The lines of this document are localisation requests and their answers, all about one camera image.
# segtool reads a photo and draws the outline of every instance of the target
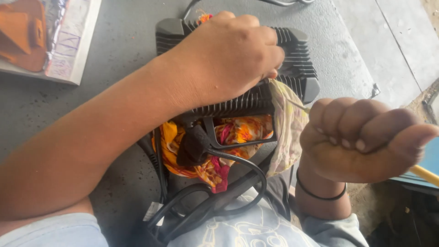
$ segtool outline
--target orange floral cloth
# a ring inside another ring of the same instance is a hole
[[[207,160],[200,166],[179,166],[176,162],[177,152],[181,139],[185,134],[184,128],[169,121],[164,123],[160,130],[162,131],[163,163],[170,172],[183,177],[200,178],[212,187],[213,193],[227,190],[227,177],[234,161],[209,155]],[[222,145],[266,139],[273,135],[271,116],[261,115],[222,119],[220,125],[215,126],[215,134],[218,142]],[[225,150],[224,152],[249,159],[258,151],[261,145],[249,145]]]

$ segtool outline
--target black rubber band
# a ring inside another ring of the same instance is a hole
[[[307,190],[305,188],[305,186],[303,186],[302,182],[299,179],[299,170],[298,169],[297,169],[297,172],[296,172],[296,178],[297,178],[297,183],[299,184],[299,186],[302,188],[302,190],[306,194],[308,194],[309,196],[312,196],[312,197],[314,197],[316,199],[319,199],[319,200],[325,200],[325,201],[335,201],[335,200],[338,200],[338,199],[340,199],[346,193],[346,188],[348,187],[348,184],[345,183],[345,188],[343,189],[342,193],[340,193],[340,195],[338,195],[336,197],[332,197],[332,198],[323,198],[323,197],[316,196],[316,195],[312,194],[309,190]]]

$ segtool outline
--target fist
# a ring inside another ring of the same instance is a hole
[[[196,106],[230,100],[265,77],[275,78],[284,59],[276,32],[252,15],[222,11],[162,56],[185,67],[180,85]]]
[[[309,165],[336,182],[379,182],[405,173],[423,157],[439,128],[407,109],[375,100],[321,99],[300,136]]]

